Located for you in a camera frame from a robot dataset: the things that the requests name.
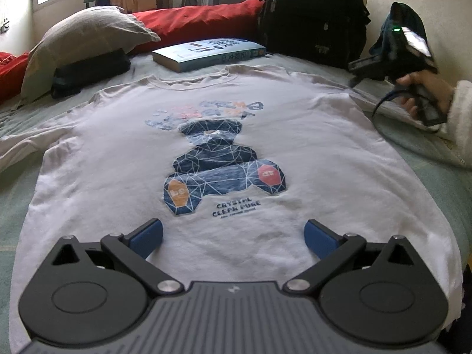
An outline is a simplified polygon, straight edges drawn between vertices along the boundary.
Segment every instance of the black cable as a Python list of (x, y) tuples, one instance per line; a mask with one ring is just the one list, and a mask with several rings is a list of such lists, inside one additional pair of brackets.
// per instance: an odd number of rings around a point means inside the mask
[[(403, 92), (401, 91), (392, 91), (390, 93), (388, 93), (384, 98), (382, 98), (378, 103), (377, 105), (375, 106), (374, 110), (372, 111), (372, 116), (371, 116), (371, 121), (372, 121), (372, 125), (374, 126), (375, 130), (377, 130), (377, 132), (386, 140), (388, 141), (391, 141), (393, 142), (395, 145), (409, 151), (409, 152), (412, 152), (413, 154), (416, 154), (417, 156), (420, 156), (420, 157), (423, 157), (429, 161), (432, 161), (432, 162), (435, 162), (435, 163), (438, 163), (438, 164), (441, 164), (441, 165), (445, 165), (445, 166), (448, 166), (449, 168), (455, 168), (455, 169), (460, 169), (460, 170), (465, 170), (467, 172), (472, 172), (472, 166), (466, 166), (466, 165), (462, 165), (462, 164), (459, 164), (459, 163), (455, 163), (455, 162), (452, 162), (452, 161), (448, 161), (447, 159), (445, 158), (438, 158), (438, 157), (434, 157), (434, 156), (431, 156), (429, 154), (426, 154), (426, 153), (423, 153), (423, 152), (420, 152), (418, 150), (415, 150), (407, 145), (404, 145), (402, 144), (401, 142), (399, 142), (398, 140), (395, 140), (393, 139), (392, 137), (386, 135), (385, 133), (383, 133), (383, 131), (381, 131), (378, 126), (376, 125), (375, 121), (374, 121), (374, 116), (378, 110), (379, 107), (381, 107), (381, 105), (385, 102), (385, 101), (391, 101), (393, 100), (395, 97), (398, 97), (398, 96), (401, 96)], [(418, 129), (420, 132), (422, 133), (426, 133), (426, 134), (429, 134), (429, 135), (434, 135), (436, 134), (437, 132), (439, 132), (439, 128), (437, 130), (434, 130), (434, 131), (429, 131), (429, 130), (421, 130), (421, 129)]]

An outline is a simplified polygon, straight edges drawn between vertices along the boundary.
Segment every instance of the book cover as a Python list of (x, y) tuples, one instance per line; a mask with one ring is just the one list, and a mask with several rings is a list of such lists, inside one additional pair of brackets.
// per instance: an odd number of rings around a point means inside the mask
[(186, 72), (218, 63), (249, 60), (265, 54), (265, 47), (255, 42), (212, 39), (157, 49), (153, 51), (153, 60), (175, 72)]

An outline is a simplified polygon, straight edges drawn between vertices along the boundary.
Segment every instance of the gray pillow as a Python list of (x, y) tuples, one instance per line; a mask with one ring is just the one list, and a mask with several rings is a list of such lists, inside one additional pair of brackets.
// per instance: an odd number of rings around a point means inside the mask
[(30, 52), (21, 96), (36, 99), (51, 89), (56, 68), (114, 50), (160, 41), (132, 14), (118, 6), (94, 6), (67, 17), (46, 32)]

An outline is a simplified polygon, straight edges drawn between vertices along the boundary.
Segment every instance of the person's hand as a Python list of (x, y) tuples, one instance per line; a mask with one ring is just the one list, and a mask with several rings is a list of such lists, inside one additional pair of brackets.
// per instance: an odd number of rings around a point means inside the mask
[[(437, 74), (434, 74), (428, 70), (421, 72), (414, 72), (407, 74), (396, 80), (397, 84), (400, 85), (411, 85), (411, 84), (423, 84), (428, 91), (433, 94), (437, 99), (438, 108), (444, 113), (449, 113), (449, 107), (451, 105), (451, 98), (454, 94), (454, 88), (440, 78)], [(417, 106), (415, 105), (414, 99), (402, 98), (402, 106), (415, 120), (417, 116)]]

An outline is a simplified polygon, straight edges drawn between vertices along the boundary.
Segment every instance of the bed sheet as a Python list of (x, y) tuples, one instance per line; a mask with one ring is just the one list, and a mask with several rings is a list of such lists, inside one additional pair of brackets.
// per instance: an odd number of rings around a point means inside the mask
[[(286, 69), (319, 74), (332, 81), (346, 84), (350, 75), (339, 69), (316, 65), (308, 61), (289, 58), (281, 55), (268, 55), (245, 62), (248, 65), (277, 65)], [(0, 106), (0, 136), (23, 132), (35, 125), (61, 114), (76, 105), (88, 101), (98, 90), (112, 85), (137, 80), (149, 74), (160, 78), (176, 78), (213, 73), (222, 68), (221, 65), (204, 68), (188, 73), (176, 74), (152, 61), (150, 55), (139, 55), (132, 59), (131, 70), (98, 84), (94, 84), (69, 99), (54, 101), (49, 95), (33, 102), (20, 98), (12, 99)], [(386, 82), (363, 81), (359, 90), (368, 93), (371, 103), (366, 102), (364, 110), (368, 111), (377, 97), (391, 89)], [(392, 117), (403, 118), (400, 111), (387, 110)], [(425, 136), (408, 124), (386, 117), (379, 117), (379, 126), (394, 139), (401, 139), (422, 152), (457, 160), (454, 146), (436, 136)], [(424, 158), (393, 145), (416, 175), (431, 193), (431, 196), (448, 219), (456, 236), (465, 265), (470, 253), (472, 242), (472, 175), (464, 171), (446, 168), (431, 163)], [(0, 266), (5, 275), (0, 280), (0, 352), (9, 353), (8, 343), (8, 311), (9, 286), (11, 270), (15, 256), (18, 236), (23, 224), (28, 204), (34, 193), (36, 178), (42, 163), (42, 152), (36, 152), (19, 163), (11, 166), (0, 174)]]

